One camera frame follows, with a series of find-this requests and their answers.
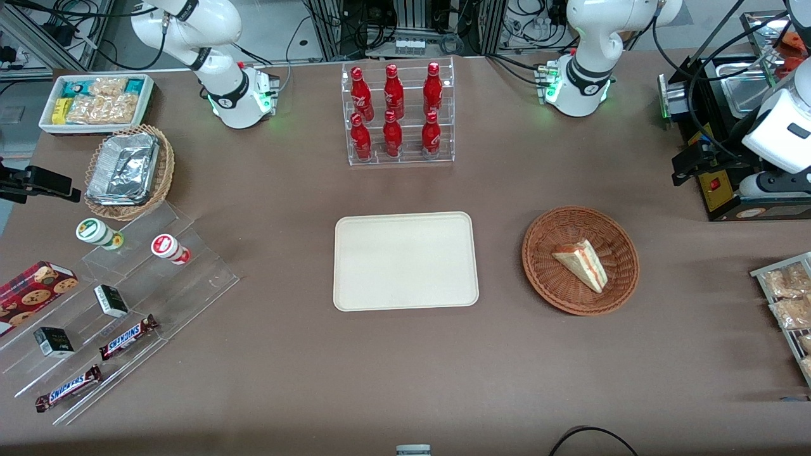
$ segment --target sandwich slice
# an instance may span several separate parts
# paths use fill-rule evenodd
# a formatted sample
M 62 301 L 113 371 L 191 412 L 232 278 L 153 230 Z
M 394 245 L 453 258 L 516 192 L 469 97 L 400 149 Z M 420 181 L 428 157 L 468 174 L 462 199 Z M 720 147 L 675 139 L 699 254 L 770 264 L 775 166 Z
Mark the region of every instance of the sandwich slice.
M 552 252 L 552 256 L 566 266 L 566 269 L 572 271 L 590 289 L 597 293 L 603 292 L 603 288 L 608 283 L 608 276 L 588 239 L 583 239 L 575 244 L 562 245 Z

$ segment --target brown tablecloth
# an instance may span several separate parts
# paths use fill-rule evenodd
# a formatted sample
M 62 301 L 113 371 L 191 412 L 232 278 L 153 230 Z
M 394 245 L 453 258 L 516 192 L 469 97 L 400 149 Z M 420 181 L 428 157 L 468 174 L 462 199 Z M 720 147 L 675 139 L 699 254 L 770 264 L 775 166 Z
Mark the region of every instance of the brown tablecloth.
M 544 454 L 578 424 L 641 454 L 809 454 L 811 404 L 778 401 L 808 389 L 748 275 L 808 251 L 809 224 L 709 223 L 695 187 L 672 186 L 662 59 L 625 55 L 588 118 L 538 105 L 483 58 L 455 64 L 457 161 L 408 170 L 347 165 L 340 65 L 295 67 L 278 116 L 245 131 L 212 115 L 192 73 L 153 74 L 150 122 L 177 159 L 169 199 L 244 279 L 70 426 L 0 387 L 0 454 Z M 97 143 L 43 135 L 33 163 L 82 183 Z M 617 312 L 566 315 L 525 279 L 526 227 L 563 204 L 635 242 L 642 278 Z M 473 219 L 473 307 L 333 306 L 338 219 L 450 210 Z M 75 263 L 88 214 L 46 197 L 15 207 L 0 280 Z M 589 451 L 623 449 L 580 435 L 559 454 Z

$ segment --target coca-cola bottle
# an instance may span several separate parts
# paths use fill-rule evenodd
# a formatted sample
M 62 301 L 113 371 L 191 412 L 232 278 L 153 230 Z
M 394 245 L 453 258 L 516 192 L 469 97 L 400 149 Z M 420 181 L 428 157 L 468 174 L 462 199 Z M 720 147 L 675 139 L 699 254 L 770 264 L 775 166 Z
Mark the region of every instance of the coca-cola bottle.
M 386 109 L 394 111 L 397 119 L 406 115 L 406 99 L 403 94 L 403 83 L 397 76 L 397 65 L 386 65 L 386 85 L 383 87 L 386 96 Z
M 371 90 L 363 80 L 363 71 L 359 67 L 350 70 L 352 75 L 352 104 L 355 112 L 363 116 L 364 122 L 371 122 L 375 118 L 375 108 L 371 107 Z
M 394 110 L 386 111 L 386 124 L 383 125 L 383 137 L 386 139 L 386 153 L 391 158 L 399 158 L 403 145 L 403 130 L 397 121 Z
M 428 77 L 423 85 L 423 110 L 428 114 L 432 110 L 439 112 L 442 107 L 442 81 L 440 80 L 440 64 L 428 63 Z
M 440 126 L 436 123 L 436 111 L 425 115 L 423 125 L 423 157 L 435 159 L 440 154 Z
M 350 136 L 352 136 L 352 145 L 354 146 L 355 154 L 360 161 L 370 161 L 371 136 L 369 136 L 369 130 L 363 125 L 363 119 L 358 113 L 352 113 L 350 121 L 352 122 Z

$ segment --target snack box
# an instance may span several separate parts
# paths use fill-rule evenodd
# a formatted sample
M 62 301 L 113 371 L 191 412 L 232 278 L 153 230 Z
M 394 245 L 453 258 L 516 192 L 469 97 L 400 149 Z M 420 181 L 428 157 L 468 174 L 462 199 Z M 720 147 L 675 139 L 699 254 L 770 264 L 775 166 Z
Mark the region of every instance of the snack box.
M 0 286 L 0 337 L 78 283 L 73 271 L 40 261 Z
M 107 123 L 104 125 L 72 125 L 72 124 L 59 124 L 54 123 L 51 116 L 54 109 L 57 107 L 59 98 L 62 98 L 62 92 L 66 84 L 71 84 L 79 81 L 92 80 L 96 77 L 106 78 L 128 78 L 129 80 L 143 80 L 144 85 L 141 87 L 141 93 L 138 96 L 138 104 L 135 106 L 135 114 L 132 116 L 130 123 Z M 114 131 L 123 130 L 125 128 L 138 127 L 141 121 L 144 120 L 144 115 L 147 112 L 149 99 L 152 95 L 152 86 L 154 82 L 152 78 L 143 73 L 104 73 L 99 75 L 66 75 L 59 76 L 54 81 L 54 86 L 51 88 L 51 93 L 48 95 L 48 101 L 45 103 L 45 108 L 42 110 L 40 116 L 40 129 L 51 135 L 100 135 L 112 133 Z

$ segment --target brown woven basket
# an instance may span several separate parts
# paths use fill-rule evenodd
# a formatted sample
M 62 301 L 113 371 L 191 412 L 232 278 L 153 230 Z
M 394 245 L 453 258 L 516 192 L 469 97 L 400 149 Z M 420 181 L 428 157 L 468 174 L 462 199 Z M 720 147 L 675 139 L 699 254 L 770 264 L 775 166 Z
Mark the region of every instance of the brown woven basket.
M 90 210 L 99 217 L 113 218 L 121 222 L 128 222 L 142 213 L 146 213 L 152 208 L 157 207 L 159 203 L 166 199 L 166 194 L 169 193 L 169 187 L 172 186 L 172 173 L 174 172 L 174 151 L 172 144 L 166 139 L 166 136 L 155 127 L 150 125 L 139 125 L 138 127 L 127 128 L 126 130 L 116 131 L 112 136 L 126 136 L 134 135 L 136 133 L 149 133 L 156 136 L 161 142 L 161 148 L 158 151 L 157 164 L 155 165 L 155 177 L 152 181 L 152 195 L 146 204 L 140 206 L 102 206 L 88 200 L 87 193 L 84 195 L 84 202 L 87 203 Z M 96 148 L 96 153 L 90 160 L 90 166 L 84 177 L 84 185 L 87 188 L 90 185 L 90 178 L 93 176 L 93 171 L 96 169 L 96 160 L 98 160 L 101 145 Z
M 560 245 L 588 239 L 606 270 L 608 283 L 595 293 L 551 253 Z M 563 206 L 535 219 L 521 249 L 532 287 L 553 306 L 575 315 L 615 311 L 637 288 L 639 257 L 631 238 L 609 216 L 581 206 Z

